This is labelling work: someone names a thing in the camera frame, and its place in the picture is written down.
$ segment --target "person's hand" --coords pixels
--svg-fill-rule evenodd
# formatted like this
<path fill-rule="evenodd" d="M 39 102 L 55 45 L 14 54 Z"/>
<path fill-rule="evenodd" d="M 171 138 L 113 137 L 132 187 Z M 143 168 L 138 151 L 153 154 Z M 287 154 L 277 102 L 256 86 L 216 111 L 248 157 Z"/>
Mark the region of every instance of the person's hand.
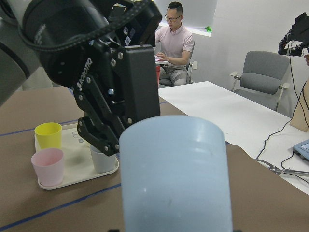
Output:
<path fill-rule="evenodd" d="M 305 55 L 304 58 L 306 59 L 307 65 L 309 66 L 309 55 Z"/>
<path fill-rule="evenodd" d="M 169 57 L 167 57 L 163 52 L 159 52 L 156 54 L 157 57 L 160 57 L 161 60 L 169 61 Z"/>

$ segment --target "office chair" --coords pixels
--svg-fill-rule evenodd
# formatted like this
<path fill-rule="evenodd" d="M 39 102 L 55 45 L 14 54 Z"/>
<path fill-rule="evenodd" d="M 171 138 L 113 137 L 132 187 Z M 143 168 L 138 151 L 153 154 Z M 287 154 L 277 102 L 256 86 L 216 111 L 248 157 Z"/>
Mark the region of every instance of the office chair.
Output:
<path fill-rule="evenodd" d="M 290 86 L 289 83 L 282 83 L 289 64 L 290 61 L 286 56 L 272 52 L 250 51 L 246 56 L 242 75 L 238 76 L 237 72 L 230 74 L 235 78 L 231 91 L 277 111 L 283 91 Z M 234 90 L 238 80 L 240 86 L 245 89 Z"/>
<path fill-rule="evenodd" d="M 190 84 L 191 83 L 192 69 L 197 69 L 197 62 L 196 61 L 191 62 L 191 57 L 192 57 L 192 54 L 193 54 L 194 45 L 195 45 L 195 43 L 193 41 L 192 52 L 191 52 L 190 58 L 188 59 L 188 62 L 186 64 L 186 69 L 187 69 L 187 72 L 188 72 L 186 84 Z M 170 79 L 160 79 L 159 84 L 163 85 L 163 86 L 166 86 L 166 87 L 173 86 L 173 83 L 171 82 Z"/>

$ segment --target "red object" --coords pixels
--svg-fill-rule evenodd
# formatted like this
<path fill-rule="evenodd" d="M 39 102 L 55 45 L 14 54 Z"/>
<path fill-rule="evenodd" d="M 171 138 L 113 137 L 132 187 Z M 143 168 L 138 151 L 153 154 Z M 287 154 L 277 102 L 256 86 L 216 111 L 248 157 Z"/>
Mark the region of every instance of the red object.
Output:
<path fill-rule="evenodd" d="M 160 80 L 160 65 L 155 67 L 155 72 L 156 72 L 156 78 L 158 80 L 158 85 L 159 85 L 159 80 Z"/>

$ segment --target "short-sleeved shirt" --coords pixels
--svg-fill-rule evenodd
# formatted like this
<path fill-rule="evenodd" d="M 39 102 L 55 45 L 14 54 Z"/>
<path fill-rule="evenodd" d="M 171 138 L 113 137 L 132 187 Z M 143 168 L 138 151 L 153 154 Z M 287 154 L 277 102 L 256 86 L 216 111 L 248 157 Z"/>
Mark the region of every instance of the short-sleeved shirt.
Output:
<path fill-rule="evenodd" d="M 173 32 L 169 26 L 161 27 L 155 32 L 155 43 L 161 42 L 161 52 L 168 57 L 182 57 L 183 50 L 192 52 L 193 35 L 183 25 Z"/>

